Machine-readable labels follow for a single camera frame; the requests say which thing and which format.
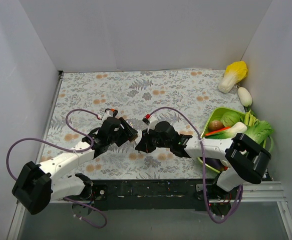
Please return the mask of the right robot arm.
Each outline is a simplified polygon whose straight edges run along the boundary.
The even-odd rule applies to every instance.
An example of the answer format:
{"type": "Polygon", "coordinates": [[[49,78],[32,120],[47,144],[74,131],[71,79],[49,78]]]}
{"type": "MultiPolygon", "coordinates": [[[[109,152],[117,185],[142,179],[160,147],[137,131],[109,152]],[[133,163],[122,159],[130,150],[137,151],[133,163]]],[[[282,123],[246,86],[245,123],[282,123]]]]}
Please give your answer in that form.
{"type": "Polygon", "coordinates": [[[267,150],[243,133],[227,139],[199,139],[179,134],[167,121],[143,130],[135,147],[144,153],[157,148],[167,148],[180,158],[209,158],[229,163],[212,186],[213,195],[218,199],[225,198],[245,182],[260,184],[271,158],[267,150]]]}

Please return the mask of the orange black padlock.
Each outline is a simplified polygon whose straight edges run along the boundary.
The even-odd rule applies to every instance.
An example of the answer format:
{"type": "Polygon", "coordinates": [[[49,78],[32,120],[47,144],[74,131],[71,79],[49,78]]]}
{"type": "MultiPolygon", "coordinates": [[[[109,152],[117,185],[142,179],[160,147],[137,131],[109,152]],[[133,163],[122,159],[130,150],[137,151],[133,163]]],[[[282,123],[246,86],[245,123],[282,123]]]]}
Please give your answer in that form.
{"type": "Polygon", "coordinates": [[[117,114],[118,114],[118,111],[116,109],[113,109],[113,108],[105,109],[105,115],[108,117],[116,117],[117,114]]]}

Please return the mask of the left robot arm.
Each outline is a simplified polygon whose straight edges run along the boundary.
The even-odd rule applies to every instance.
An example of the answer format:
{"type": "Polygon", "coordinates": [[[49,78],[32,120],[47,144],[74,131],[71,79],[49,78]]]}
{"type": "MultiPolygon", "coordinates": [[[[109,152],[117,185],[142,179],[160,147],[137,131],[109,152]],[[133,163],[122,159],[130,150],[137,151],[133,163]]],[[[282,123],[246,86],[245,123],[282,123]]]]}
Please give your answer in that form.
{"type": "Polygon", "coordinates": [[[122,117],[108,117],[101,127],[89,132],[70,152],[62,153],[50,160],[24,165],[12,193],[19,202],[35,215],[50,201],[75,196],[87,200],[92,195],[93,182],[82,173],[70,174],[76,167],[105,153],[109,146],[121,146],[134,141],[138,132],[122,117]]]}

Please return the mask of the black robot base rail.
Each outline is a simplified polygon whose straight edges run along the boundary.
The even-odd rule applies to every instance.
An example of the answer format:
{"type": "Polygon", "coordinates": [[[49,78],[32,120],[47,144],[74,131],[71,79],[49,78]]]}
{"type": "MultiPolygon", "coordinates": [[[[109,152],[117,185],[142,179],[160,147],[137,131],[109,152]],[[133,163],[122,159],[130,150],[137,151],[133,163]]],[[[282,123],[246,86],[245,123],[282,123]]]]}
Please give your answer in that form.
{"type": "Polygon", "coordinates": [[[83,201],[93,201],[101,211],[171,210],[205,211],[202,179],[94,180],[92,193],[83,201]]]}

